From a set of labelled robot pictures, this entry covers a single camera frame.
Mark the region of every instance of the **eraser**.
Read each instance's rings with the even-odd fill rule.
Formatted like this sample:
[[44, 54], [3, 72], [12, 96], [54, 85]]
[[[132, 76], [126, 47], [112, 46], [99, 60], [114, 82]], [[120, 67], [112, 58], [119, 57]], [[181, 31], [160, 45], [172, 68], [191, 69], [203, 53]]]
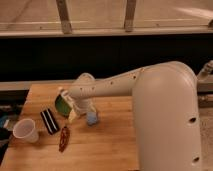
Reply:
[[50, 109], [46, 109], [41, 112], [41, 117], [44, 121], [44, 124], [47, 128], [49, 134], [54, 134], [60, 130], [58, 123], [56, 122]]

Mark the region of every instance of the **wooden table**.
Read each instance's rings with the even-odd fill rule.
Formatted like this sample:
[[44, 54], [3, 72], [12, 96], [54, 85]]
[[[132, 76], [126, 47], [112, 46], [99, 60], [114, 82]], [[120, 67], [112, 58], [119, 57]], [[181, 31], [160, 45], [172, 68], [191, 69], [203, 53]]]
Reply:
[[32, 85], [20, 119], [32, 118], [39, 131], [35, 144], [13, 138], [5, 153], [2, 171], [128, 171], [138, 169], [137, 148], [132, 120], [131, 97], [94, 98], [100, 122], [87, 126], [82, 117], [70, 126], [71, 139], [63, 153], [59, 152], [60, 132], [49, 135], [40, 112], [50, 108], [60, 127], [66, 119], [54, 107], [58, 86], [70, 84]]

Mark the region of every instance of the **white paper cup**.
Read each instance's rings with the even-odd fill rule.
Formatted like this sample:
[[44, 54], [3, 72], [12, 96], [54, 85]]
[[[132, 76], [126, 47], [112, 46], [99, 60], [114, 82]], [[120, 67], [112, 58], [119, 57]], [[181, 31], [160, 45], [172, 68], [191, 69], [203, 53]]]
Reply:
[[13, 128], [13, 135], [16, 138], [34, 143], [38, 140], [38, 132], [35, 127], [35, 121], [32, 119], [22, 119], [18, 121]]

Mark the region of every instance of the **cup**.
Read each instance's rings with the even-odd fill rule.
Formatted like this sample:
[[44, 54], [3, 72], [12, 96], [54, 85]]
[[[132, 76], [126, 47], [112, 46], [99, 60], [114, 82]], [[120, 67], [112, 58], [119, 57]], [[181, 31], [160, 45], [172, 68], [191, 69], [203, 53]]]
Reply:
[[18, 121], [13, 128], [13, 135], [18, 139], [34, 143], [39, 135], [35, 127], [35, 121], [32, 119], [22, 119]]

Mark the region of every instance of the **black wall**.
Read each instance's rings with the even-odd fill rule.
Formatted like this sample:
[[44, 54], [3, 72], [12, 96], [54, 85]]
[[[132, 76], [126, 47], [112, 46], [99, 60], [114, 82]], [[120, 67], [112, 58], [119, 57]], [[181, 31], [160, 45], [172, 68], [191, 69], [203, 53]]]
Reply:
[[0, 81], [103, 78], [170, 60], [197, 73], [213, 59], [213, 34], [2, 38], [0, 59]]

